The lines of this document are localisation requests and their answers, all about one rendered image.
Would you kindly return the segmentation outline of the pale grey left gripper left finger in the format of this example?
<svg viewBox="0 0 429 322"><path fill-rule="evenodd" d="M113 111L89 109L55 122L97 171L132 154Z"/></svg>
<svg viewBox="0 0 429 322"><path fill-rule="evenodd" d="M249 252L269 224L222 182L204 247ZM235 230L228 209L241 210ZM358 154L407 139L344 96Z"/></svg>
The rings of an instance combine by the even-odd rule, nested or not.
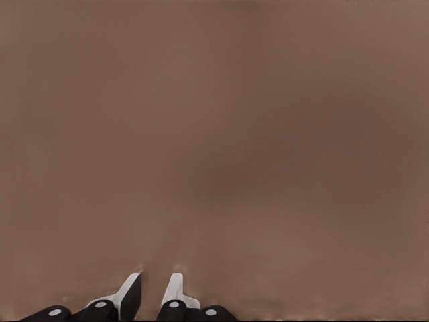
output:
<svg viewBox="0 0 429 322"><path fill-rule="evenodd" d="M112 295L93 299L73 321L134 321L141 305L141 273L132 273Z"/></svg>

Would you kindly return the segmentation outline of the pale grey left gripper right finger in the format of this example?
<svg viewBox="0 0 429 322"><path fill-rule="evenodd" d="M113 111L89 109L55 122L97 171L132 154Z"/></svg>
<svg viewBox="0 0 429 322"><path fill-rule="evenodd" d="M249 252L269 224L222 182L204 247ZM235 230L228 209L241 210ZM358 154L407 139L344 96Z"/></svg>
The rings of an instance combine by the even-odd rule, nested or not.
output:
<svg viewBox="0 0 429 322"><path fill-rule="evenodd" d="M171 275L162 305L157 314L158 321L195 321L200 312L200 301L184 294L184 278L179 272Z"/></svg>

